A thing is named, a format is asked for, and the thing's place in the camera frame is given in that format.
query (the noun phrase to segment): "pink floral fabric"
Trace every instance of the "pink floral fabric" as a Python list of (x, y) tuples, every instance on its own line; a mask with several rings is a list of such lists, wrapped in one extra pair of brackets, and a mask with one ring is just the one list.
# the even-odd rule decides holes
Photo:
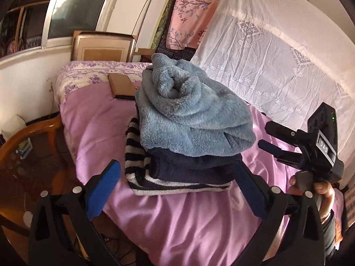
[(166, 46), (197, 49), (220, 0), (176, 0)]

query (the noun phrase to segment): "chair armrest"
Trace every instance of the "chair armrest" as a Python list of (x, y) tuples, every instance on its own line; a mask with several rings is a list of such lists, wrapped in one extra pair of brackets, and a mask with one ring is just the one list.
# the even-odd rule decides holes
[(13, 135), (3, 146), (0, 147), (0, 165), (5, 158), (18, 147), (18, 145), (29, 137), (38, 135), (44, 132), (55, 131), (62, 126), (60, 114), (53, 119), (34, 123), (26, 128), (23, 128)]

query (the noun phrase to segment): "bracelet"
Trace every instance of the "bracelet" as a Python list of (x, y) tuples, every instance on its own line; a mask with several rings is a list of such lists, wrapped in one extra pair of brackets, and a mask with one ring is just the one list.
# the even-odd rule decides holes
[(329, 217), (331, 216), (331, 212), (329, 212), (329, 214), (327, 215), (327, 217), (325, 217), (322, 221), (322, 224), (324, 224), (328, 219)]

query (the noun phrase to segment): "black handle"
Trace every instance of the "black handle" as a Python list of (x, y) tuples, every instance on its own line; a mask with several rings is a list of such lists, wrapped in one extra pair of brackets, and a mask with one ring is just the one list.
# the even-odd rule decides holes
[(310, 191), (313, 194), (313, 199), (316, 202), (317, 209), (319, 211), (323, 197), (315, 192), (313, 184), (314, 184), (314, 177), (313, 174), (309, 171), (298, 171), (296, 174), (296, 187), (303, 192)]

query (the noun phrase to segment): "purple floral bedspread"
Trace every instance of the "purple floral bedspread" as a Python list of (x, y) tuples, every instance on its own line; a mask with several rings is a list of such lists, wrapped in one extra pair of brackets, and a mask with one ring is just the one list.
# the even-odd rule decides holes
[(142, 80), (142, 71), (149, 63), (114, 61), (71, 61), (57, 74), (54, 98), (58, 107), (65, 103), (69, 93), (90, 84), (108, 82), (109, 73), (126, 74), (132, 82)]

